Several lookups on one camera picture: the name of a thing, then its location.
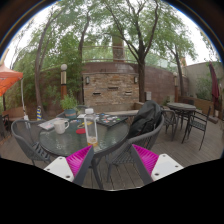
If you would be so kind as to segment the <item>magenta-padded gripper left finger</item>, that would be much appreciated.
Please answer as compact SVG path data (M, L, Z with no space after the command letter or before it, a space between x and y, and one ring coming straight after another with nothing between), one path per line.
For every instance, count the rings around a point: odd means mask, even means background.
M93 147L87 146L68 157L57 157L45 171L81 186L93 156Z

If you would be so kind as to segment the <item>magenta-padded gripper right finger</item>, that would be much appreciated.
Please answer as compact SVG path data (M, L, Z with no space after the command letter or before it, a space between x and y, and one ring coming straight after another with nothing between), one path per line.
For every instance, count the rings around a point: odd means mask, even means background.
M167 154L157 155L135 144L131 146L131 155L145 185L183 169Z

